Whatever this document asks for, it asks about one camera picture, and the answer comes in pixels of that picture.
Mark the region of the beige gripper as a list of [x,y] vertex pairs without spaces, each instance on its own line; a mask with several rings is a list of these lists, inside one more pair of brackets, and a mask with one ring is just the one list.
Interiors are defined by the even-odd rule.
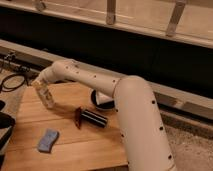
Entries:
[[34,81],[32,86],[35,88],[35,91],[40,98],[41,102],[47,109],[52,109],[54,107],[53,97],[46,84],[43,84],[39,81]]

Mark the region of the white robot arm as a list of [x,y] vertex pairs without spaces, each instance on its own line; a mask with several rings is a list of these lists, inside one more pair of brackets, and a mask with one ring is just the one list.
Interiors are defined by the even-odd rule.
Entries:
[[46,107],[54,106],[47,86],[62,80],[77,81],[114,100],[130,171],[177,171],[156,98],[145,79],[110,76],[75,60],[58,60],[32,82]]

